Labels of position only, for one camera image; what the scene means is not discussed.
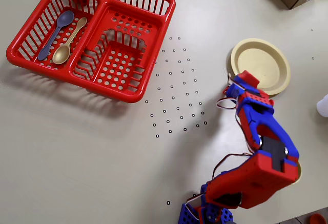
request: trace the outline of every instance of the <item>table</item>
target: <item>table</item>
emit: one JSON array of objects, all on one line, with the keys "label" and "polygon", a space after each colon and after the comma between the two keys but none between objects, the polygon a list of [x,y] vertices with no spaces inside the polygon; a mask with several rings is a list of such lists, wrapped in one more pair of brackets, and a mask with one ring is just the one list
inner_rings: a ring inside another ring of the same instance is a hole
[{"label": "table", "polygon": [[290,62],[275,117],[300,152],[303,176],[262,205],[233,210],[235,221],[276,223],[328,206],[328,119],[316,112],[328,93],[328,0],[291,11],[280,0],[176,0],[136,104],[9,64],[6,48],[40,0],[2,1],[0,222],[177,223],[217,162],[247,149],[233,111],[215,102],[232,48],[250,37],[275,44]]}]

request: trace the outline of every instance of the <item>plate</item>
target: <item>plate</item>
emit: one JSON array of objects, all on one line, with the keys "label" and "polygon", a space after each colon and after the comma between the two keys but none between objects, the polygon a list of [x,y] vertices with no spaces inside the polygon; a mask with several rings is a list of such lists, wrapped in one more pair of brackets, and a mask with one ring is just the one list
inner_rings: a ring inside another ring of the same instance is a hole
[{"label": "plate", "polygon": [[239,42],[231,53],[234,74],[244,70],[255,76],[258,88],[268,95],[282,92],[291,80],[291,68],[282,52],[269,42],[249,38]]}]

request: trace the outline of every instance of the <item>red plastic basket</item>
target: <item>red plastic basket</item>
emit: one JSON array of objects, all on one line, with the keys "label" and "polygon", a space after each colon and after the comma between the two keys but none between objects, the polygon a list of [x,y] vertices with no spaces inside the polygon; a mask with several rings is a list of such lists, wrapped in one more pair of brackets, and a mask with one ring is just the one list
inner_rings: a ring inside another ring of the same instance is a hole
[{"label": "red plastic basket", "polygon": [[[14,65],[134,103],[145,93],[174,9],[174,0],[41,0],[7,49],[7,58]],[[62,29],[48,57],[39,61],[56,19],[67,10],[74,12],[74,22]],[[88,23],[74,38],[69,60],[54,64],[54,52],[81,17]]]}]

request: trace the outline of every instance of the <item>spoon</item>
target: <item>spoon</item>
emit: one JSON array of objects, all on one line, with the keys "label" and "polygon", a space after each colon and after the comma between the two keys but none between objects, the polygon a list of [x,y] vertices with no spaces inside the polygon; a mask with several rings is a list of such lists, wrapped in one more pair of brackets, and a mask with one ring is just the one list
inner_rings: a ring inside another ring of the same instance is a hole
[{"label": "spoon", "polygon": [[52,43],[54,42],[54,40],[56,39],[57,35],[59,34],[60,30],[63,27],[70,25],[73,22],[73,20],[74,20],[74,13],[73,13],[73,11],[70,11],[70,10],[65,11],[58,17],[57,28],[54,31],[54,33],[52,34],[48,43],[40,51],[39,55],[37,56],[37,59],[42,61],[48,56],[48,54],[50,52],[50,47],[51,47]]},{"label": "spoon", "polygon": [[65,44],[61,45],[53,55],[52,61],[54,64],[63,64],[64,62],[67,61],[67,59],[70,57],[71,54],[70,44],[73,41],[74,37],[79,32],[79,30],[86,25],[87,21],[88,21],[87,18],[83,17],[77,22],[76,28],[72,33],[72,35],[70,36],[70,38],[67,40]]}]

